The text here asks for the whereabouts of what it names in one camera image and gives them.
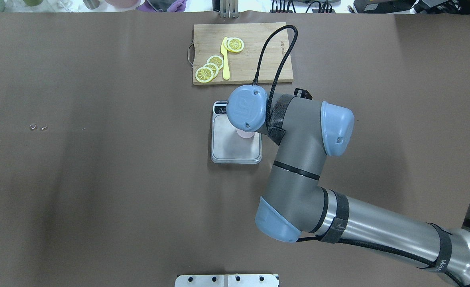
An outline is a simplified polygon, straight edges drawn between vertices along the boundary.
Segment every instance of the light blue plastic cover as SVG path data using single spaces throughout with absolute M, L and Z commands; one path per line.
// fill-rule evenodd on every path
M 327 155 L 342 155 L 352 136 L 354 114 L 347 108 L 322 102 L 321 122 Z
M 301 234 L 300 230 L 289 223 L 262 197 L 260 197 L 255 222 L 260 231 L 283 242 L 296 242 Z
M 228 120 L 237 129 L 255 132 L 265 123 L 267 94 L 260 86 L 243 85 L 228 98 Z

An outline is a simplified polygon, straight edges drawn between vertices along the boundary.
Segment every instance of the tabletop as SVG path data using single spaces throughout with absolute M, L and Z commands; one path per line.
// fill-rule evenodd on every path
M 212 104 L 235 86 L 194 86 L 185 53 L 194 24 L 226 22 L 295 25 L 295 80 L 277 91 L 304 88 L 353 111 L 348 149 L 327 159 L 320 185 L 461 227 L 470 16 L 9 13 L 0 286 L 164 287 L 224 273 L 279 274 L 282 287 L 444 284 L 358 247 L 287 244 L 257 229 L 277 146 L 264 137 L 258 165 L 211 161 Z

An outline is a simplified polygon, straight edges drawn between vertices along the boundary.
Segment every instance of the black clip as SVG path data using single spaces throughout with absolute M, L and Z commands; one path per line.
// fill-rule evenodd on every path
M 293 95 L 297 96 L 299 93 L 300 93 L 301 98 L 306 98 L 308 100 L 313 99 L 313 96 L 307 90 L 295 88 L 295 91 L 293 92 Z

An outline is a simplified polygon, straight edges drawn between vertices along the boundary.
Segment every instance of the wooden cutting board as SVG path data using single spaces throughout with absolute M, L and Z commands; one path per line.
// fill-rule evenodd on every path
M 279 23 L 257 24 L 198 24 L 194 25 L 193 84 L 222 85 L 222 84 L 251 84 L 254 79 L 258 59 L 268 36 L 275 30 L 286 25 Z M 224 37 L 238 37 L 244 41 L 244 50 L 240 53 L 228 52 L 231 78 L 222 78 L 222 69 L 215 79 L 209 83 L 200 83 L 195 77 L 196 70 L 202 67 L 212 55 L 219 55 L 220 44 Z M 275 35 L 265 49 L 260 68 L 259 83 L 271 83 L 279 67 L 284 53 L 289 47 L 288 29 Z M 288 57 L 279 76 L 279 82 L 293 82 L 291 57 Z

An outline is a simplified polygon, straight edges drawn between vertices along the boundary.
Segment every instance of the velcro strap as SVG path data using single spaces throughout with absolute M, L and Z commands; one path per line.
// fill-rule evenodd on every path
M 439 234 L 439 239 L 441 240 L 441 249 L 439 250 L 439 255 L 437 256 L 437 259 L 434 261 L 435 266 L 421 269 L 425 269 L 426 271 L 430 272 L 444 273 L 448 268 L 449 260 L 451 259 L 451 253 L 453 251 L 453 246 L 451 245 L 451 238 L 449 237 L 451 233 L 445 231 L 437 224 L 429 224 L 433 226 Z
M 275 142 L 276 145 L 281 144 L 281 140 L 286 134 L 286 131 L 282 129 L 284 114 L 286 114 L 286 109 L 288 109 L 288 105 L 293 98 L 295 98 L 295 96 L 283 94 L 275 103 L 270 119 L 268 120 L 268 137 Z
M 332 220 L 331 226 L 321 242 L 337 243 L 343 235 L 346 225 L 348 224 L 348 216 L 350 215 L 350 206 L 348 205 L 348 198 L 345 195 L 333 191 L 336 195 L 336 216 Z

